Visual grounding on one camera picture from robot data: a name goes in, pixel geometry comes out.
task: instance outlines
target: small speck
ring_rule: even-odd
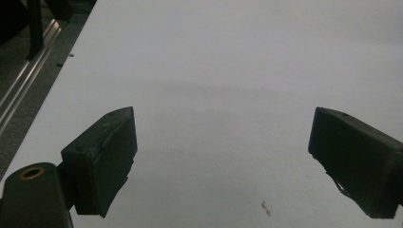
[[[268,217],[271,216],[272,211],[269,211],[269,209],[267,209],[267,207],[266,207],[266,202],[265,202],[265,201],[263,201],[263,202],[261,203],[261,208],[264,209],[264,211],[266,212],[266,215],[267,215]]]

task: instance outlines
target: white surface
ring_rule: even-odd
[[[99,0],[7,175],[133,105],[129,180],[75,227],[401,227],[307,146],[316,106],[403,141],[402,21],[397,0]]]

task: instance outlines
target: metal bar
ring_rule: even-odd
[[[35,55],[44,46],[44,37],[42,35],[42,14],[41,1],[28,0],[29,11],[29,33],[30,33],[30,50],[28,60],[32,60]]]

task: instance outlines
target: bolt hole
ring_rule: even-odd
[[[29,181],[32,179],[35,179],[39,176],[41,176],[45,172],[45,169],[43,167],[32,167],[27,170],[25,170],[21,175],[20,179],[23,181]]]

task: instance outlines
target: machine part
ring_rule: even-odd
[[[62,151],[63,162],[36,163],[11,174],[0,204],[0,227],[72,227],[69,209],[103,218],[137,152],[132,107],[104,115]]]
[[[308,150],[369,217],[394,217],[403,196],[402,142],[346,113],[317,107]]]
[[[0,227],[73,227],[54,164],[32,164],[7,178]]]
[[[68,176],[77,183],[79,215],[106,216],[137,151],[133,108],[104,115],[62,151]]]

